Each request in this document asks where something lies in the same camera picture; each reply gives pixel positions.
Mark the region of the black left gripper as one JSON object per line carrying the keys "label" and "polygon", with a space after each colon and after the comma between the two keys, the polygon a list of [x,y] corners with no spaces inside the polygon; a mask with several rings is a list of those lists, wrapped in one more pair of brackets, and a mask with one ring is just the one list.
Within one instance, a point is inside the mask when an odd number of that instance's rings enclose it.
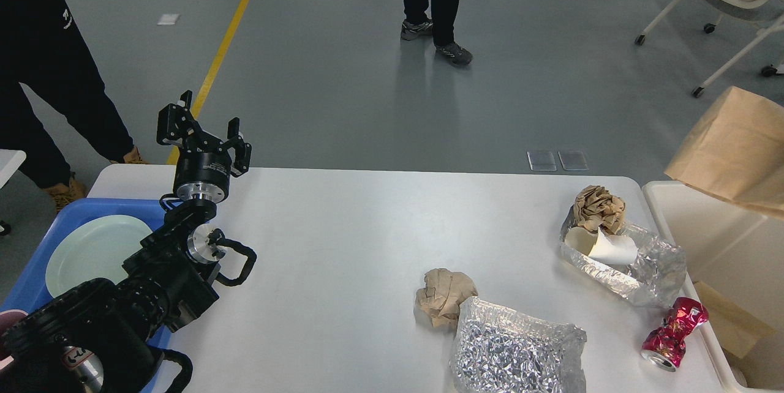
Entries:
{"label": "black left gripper", "polygon": [[173,194],[179,200],[208,200],[221,203],[229,195],[230,175],[243,175],[249,169],[252,145],[241,134],[240,119],[228,122],[227,140],[212,151],[212,135],[202,130],[191,114],[192,91],[182,93],[157,117],[155,140],[160,145],[176,146]]}

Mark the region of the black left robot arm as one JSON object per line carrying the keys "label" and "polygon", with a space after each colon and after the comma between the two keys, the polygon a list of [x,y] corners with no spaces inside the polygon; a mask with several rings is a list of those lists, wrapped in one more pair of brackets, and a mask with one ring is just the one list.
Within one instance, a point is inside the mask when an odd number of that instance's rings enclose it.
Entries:
{"label": "black left robot arm", "polygon": [[84,281],[3,333],[12,358],[3,391],[140,392],[164,361],[180,367],[167,391],[188,386],[191,360],[149,340],[162,327],[176,332],[199,318],[218,300],[214,282],[243,284],[257,261],[212,224],[230,178],[249,169],[251,144],[239,119],[228,122],[222,140],[201,128],[191,105],[187,90],[157,120],[157,142],[179,149],[173,190],[159,200],[162,226],[124,260],[125,279]]}

